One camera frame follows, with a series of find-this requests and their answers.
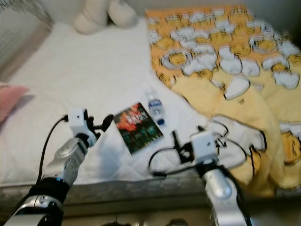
book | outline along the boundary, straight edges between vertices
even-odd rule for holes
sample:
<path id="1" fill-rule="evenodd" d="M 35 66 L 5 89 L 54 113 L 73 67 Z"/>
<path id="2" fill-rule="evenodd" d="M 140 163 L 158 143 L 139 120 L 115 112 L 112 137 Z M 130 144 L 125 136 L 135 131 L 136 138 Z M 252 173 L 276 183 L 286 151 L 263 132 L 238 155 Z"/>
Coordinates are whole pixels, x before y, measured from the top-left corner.
<path id="1" fill-rule="evenodd" d="M 141 103 L 116 114 L 114 122 L 131 154 L 163 136 Z"/>

plastic water bottle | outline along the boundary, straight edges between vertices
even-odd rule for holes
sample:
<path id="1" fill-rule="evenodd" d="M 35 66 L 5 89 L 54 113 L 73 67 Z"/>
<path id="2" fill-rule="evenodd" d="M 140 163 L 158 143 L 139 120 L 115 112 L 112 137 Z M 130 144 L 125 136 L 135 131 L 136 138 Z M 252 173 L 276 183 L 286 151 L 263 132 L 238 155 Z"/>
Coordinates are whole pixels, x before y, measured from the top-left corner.
<path id="1" fill-rule="evenodd" d="M 161 101 L 158 99 L 156 91 L 152 90 L 146 93 L 149 101 L 150 115 L 159 126 L 164 125 L 164 108 Z"/>

black wire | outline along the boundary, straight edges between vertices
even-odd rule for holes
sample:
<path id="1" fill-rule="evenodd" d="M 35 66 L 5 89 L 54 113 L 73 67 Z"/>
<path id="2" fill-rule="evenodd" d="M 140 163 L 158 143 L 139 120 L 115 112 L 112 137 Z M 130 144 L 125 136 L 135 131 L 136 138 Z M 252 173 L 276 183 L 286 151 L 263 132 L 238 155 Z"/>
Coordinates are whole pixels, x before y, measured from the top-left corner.
<path id="1" fill-rule="evenodd" d="M 178 170 L 170 171 L 170 172 L 167 173 L 167 175 L 174 175 L 174 174 L 182 173 L 184 171 L 190 170 L 190 169 L 195 168 L 195 167 L 196 166 L 193 165 L 193 166 L 185 167 L 183 169 L 178 169 Z"/>
<path id="2" fill-rule="evenodd" d="M 167 174 L 165 172 L 163 172 L 163 171 L 160 171 L 160 172 L 158 172 L 158 171 L 152 171 L 151 170 L 151 165 L 150 165 L 152 159 L 155 157 L 156 154 L 158 154 L 159 152 L 162 152 L 162 151 L 167 151 L 167 150 L 176 150 L 176 149 L 174 147 L 165 147 L 165 148 L 162 148 L 162 149 L 159 149 L 159 150 L 155 151 L 154 154 L 151 155 L 150 160 L 149 160 L 149 164 L 148 164 L 149 173 L 151 175 L 153 175 L 153 176 L 161 176 L 161 177 L 166 177 L 167 176 Z"/>
<path id="3" fill-rule="evenodd" d="M 60 118 L 60 120 L 58 120 L 58 121 L 53 125 L 53 127 L 51 128 L 51 130 L 50 130 L 50 132 L 49 132 L 49 134 L 48 134 L 48 136 L 47 136 L 47 139 L 46 139 L 46 141 L 45 141 L 45 144 L 44 144 L 44 147 L 43 147 L 43 151 L 42 151 L 42 156 L 41 156 L 41 160 L 40 160 L 40 167 L 39 167 L 39 175 L 38 175 L 38 179 L 37 179 L 36 184 L 37 184 L 38 182 L 40 182 L 41 179 L 42 179 L 43 162 L 44 162 L 44 157 L 45 157 L 45 151 L 46 151 L 47 143 L 48 143 L 48 141 L 49 141 L 49 138 L 50 138 L 50 136 L 51 136 L 51 133 L 53 132 L 53 130 L 55 129 L 55 127 L 56 127 L 61 121 L 66 121 L 66 120 L 68 120 L 68 118 L 66 118 L 66 116 Z"/>
<path id="4" fill-rule="evenodd" d="M 250 219 L 249 209 L 248 209 L 248 207 L 246 205 L 246 200 L 245 200 L 244 194 L 243 194 L 243 192 L 242 192 L 242 190 L 241 190 L 241 188 L 240 188 L 240 186 L 239 186 L 236 178 L 224 166 L 222 166 L 221 169 L 224 172 L 224 174 L 233 181 L 233 183 L 234 183 L 234 185 L 235 185 L 235 187 L 237 189 L 238 200 L 239 200 L 239 202 L 241 204 L 241 208 L 242 208 L 243 214 L 245 216 L 245 220 L 246 220 L 247 226 L 252 226 L 252 222 L 251 222 L 251 219 Z"/>

white bedsheet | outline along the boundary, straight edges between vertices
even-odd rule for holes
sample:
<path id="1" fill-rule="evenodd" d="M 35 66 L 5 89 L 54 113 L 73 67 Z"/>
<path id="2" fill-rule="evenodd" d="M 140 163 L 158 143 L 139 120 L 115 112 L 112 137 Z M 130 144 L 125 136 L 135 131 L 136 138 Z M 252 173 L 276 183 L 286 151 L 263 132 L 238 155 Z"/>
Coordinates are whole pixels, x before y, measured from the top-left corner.
<path id="1" fill-rule="evenodd" d="M 160 128 L 164 139 L 134 155 L 112 123 L 89 149 L 76 184 L 149 179 L 149 157 L 157 149 L 173 145 L 171 131 L 178 130 L 184 143 L 196 132 L 197 125 L 206 122 L 154 75 L 144 19 L 129 30 L 110 26 L 91 36 L 56 24 L 50 37 L 10 83 L 25 85 L 30 92 L 1 126 L 0 186 L 35 182 L 47 134 L 71 107 L 86 108 L 95 124 L 100 124 L 107 114 L 116 114 L 136 102 L 147 107 L 145 89 L 154 87 L 166 111 L 166 126 Z M 50 138 L 44 167 L 70 137 L 68 124 L 59 124 Z M 160 163 L 173 165 L 177 161 L 166 155 Z"/>

plush toy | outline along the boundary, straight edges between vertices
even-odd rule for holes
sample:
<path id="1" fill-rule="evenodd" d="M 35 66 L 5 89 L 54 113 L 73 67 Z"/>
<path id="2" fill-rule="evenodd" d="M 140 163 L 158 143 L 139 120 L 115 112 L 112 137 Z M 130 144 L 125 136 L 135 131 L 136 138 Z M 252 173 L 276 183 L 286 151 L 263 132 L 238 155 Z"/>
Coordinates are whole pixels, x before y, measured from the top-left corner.
<path id="1" fill-rule="evenodd" d="M 137 22 L 137 14 L 124 0 L 85 0 L 75 20 L 74 28 L 82 34 L 93 34 L 105 28 L 108 15 L 116 26 L 128 28 Z"/>

